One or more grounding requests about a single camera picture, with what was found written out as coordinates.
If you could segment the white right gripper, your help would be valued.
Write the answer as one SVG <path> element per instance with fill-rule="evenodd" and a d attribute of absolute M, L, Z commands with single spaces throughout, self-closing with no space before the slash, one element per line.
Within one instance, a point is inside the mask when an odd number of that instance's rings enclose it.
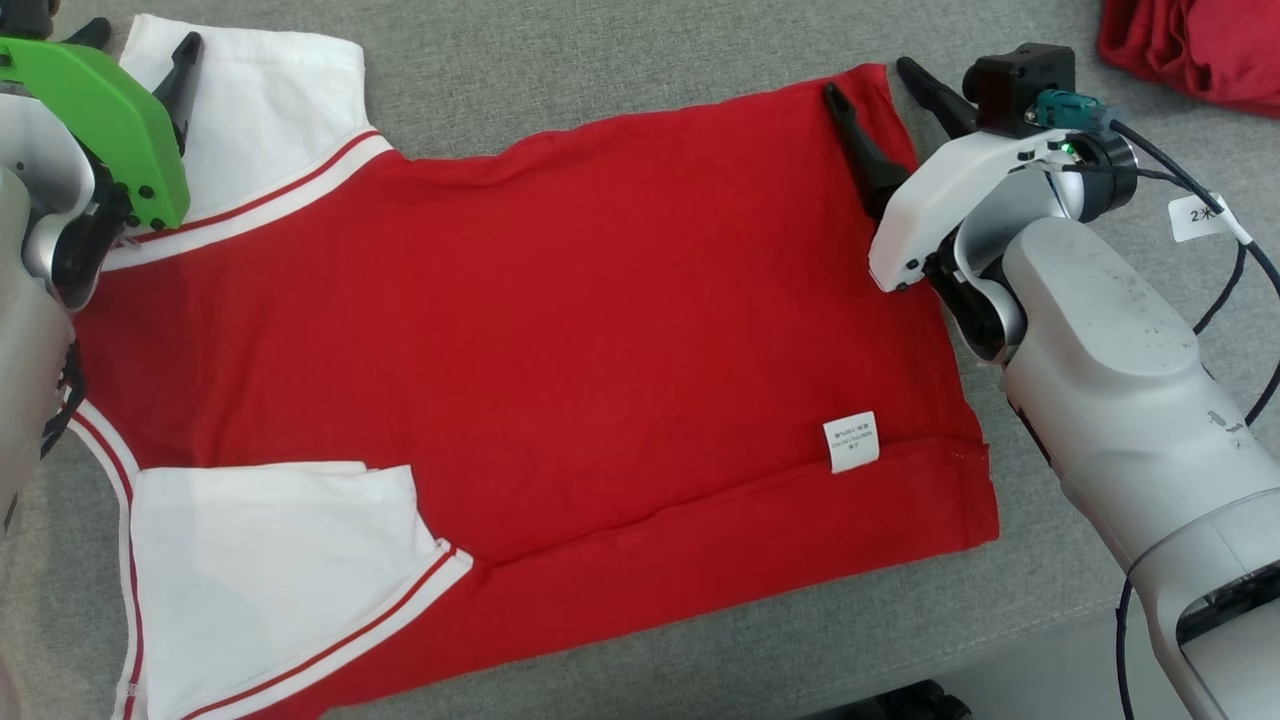
<path fill-rule="evenodd" d="M 1060 129 L 1028 138 L 975 133 L 977 109 L 959 92 L 909 56 L 897 59 L 897 74 L 915 104 L 954 138 L 911 176 L 865 132 L 845 92 L 835 82 L 823 87 L 861 206 L 879 223 L 868 261 L 886 293 L 919 282 L 927 258 L 950 236 L 963 279 L 974 281 L 1032 222 L 1087 223 L 1125 204 L 1105 188 L 1114 174 L 1073 172 L 1074 165 L 1135 168 L 1137 151 L 1124 138 L 1098 141 Z"/>

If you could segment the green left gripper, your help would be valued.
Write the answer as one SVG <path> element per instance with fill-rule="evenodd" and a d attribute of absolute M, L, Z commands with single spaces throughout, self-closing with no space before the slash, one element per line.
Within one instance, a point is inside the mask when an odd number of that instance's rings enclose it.
<path fill-rule="evenodd" d="M 106 53 L 113 26 L 95 17 L 63 42 L 0 37 L 0 81 L 17 82 L 125 186 L 134 215 L 154 229 L 189 210 L 183 156 L 205 41 L 188 32 L 172 67 L 146 90 Z"/>

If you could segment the red Bulls 23 jersey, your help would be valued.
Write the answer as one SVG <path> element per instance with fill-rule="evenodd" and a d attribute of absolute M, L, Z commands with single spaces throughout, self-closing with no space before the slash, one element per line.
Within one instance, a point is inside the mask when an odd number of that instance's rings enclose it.
<path fill-rule="evenodd" d="M 408 159 L 342 38 L 138 15 L 122 65 L 155 86 L 191 33 L 189 218 L 74 319 L 110 720 L 315 720 L 998 537 L 826 102 L 915 167 L 883 65 Z"/>

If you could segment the plain red white-trimmed garment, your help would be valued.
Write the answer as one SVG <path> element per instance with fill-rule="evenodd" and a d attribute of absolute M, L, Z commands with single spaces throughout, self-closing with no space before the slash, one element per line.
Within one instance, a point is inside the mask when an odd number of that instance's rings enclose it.
<path fill-rule="evenodd" d="M 1146 82 L 1280 120 L 1280 0 L 1101 0 L 1097 47 Z"/>

